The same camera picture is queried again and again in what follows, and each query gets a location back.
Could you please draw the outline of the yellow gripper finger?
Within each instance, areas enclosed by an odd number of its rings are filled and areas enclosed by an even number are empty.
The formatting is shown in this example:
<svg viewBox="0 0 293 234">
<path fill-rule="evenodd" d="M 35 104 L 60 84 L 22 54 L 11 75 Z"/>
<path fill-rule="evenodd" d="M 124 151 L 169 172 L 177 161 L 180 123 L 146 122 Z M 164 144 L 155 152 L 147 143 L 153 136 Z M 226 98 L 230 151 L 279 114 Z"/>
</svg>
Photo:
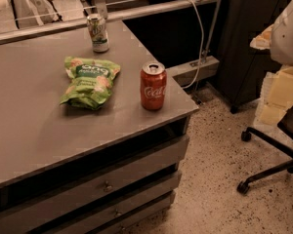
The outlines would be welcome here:
<svg viewBox="0 0 293 234">
<path fill-rule="evenodd" d="M 279 70 L 273 77 L 268 104 L 283 109 L 293 106 L 293 66 Z"/>
<path fill-rule="evenodd" d="M 286 109 L 274 103 L 260 100 L 255 112 L 257 120 L 261 123 L 276 126 L 285 116 Z"/>
</svg>

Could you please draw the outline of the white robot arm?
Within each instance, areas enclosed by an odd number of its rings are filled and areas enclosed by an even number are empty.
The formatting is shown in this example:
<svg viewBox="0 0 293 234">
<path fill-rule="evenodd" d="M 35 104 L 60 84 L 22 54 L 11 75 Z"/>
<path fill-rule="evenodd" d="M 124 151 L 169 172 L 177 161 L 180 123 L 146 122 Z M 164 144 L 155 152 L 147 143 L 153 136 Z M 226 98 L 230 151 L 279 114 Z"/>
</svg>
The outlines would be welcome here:
<svg viewBox="0 0 293 234">
<path fill-rule="evenodd" d="M 293 106 L 293 0 L 274 24 L 252 39 L 250 46 L 269 50 L 271 59 L 281 64 L 279 71 L 264 79 L 256 112 L 264 124 L 276 125 Z"/>
</svg>

